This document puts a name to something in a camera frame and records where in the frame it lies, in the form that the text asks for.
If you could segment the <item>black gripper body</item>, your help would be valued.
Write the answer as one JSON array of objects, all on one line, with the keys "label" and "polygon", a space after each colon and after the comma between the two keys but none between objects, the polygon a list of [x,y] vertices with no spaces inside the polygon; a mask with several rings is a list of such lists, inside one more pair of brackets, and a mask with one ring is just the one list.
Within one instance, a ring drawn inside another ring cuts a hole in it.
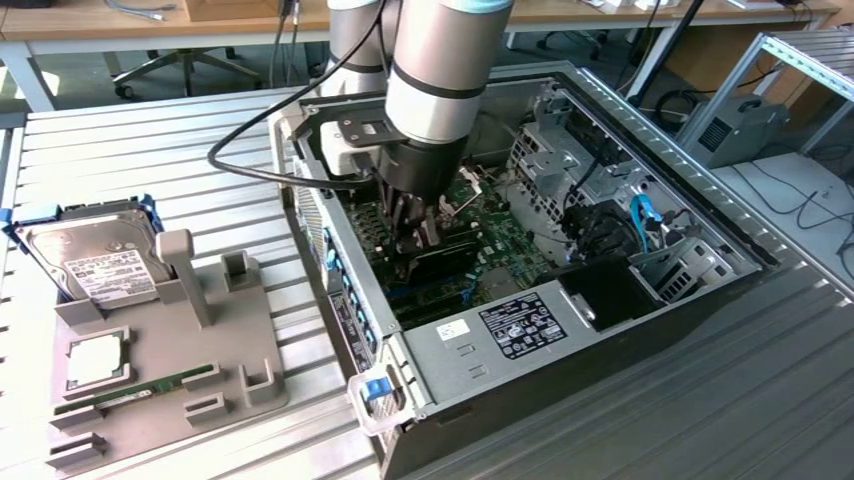
[{"label": "black gripper body", "polygon": [[469,137],[441,144],[406,140],[382,147],[378,172],[385,198],[416,198],[436,204],[450,188],[462,162]]}]

